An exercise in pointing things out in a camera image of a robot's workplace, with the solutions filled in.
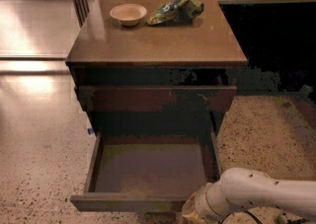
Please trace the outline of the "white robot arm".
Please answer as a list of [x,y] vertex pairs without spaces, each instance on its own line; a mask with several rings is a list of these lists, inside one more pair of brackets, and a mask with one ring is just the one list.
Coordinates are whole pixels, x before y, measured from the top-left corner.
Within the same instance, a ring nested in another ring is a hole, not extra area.
[[256,207],[279,208],[315,221],[316,182],[279,180],[255,170],[230,168],[217,182],[194,192],[182,215],[197,224],[211,224]]

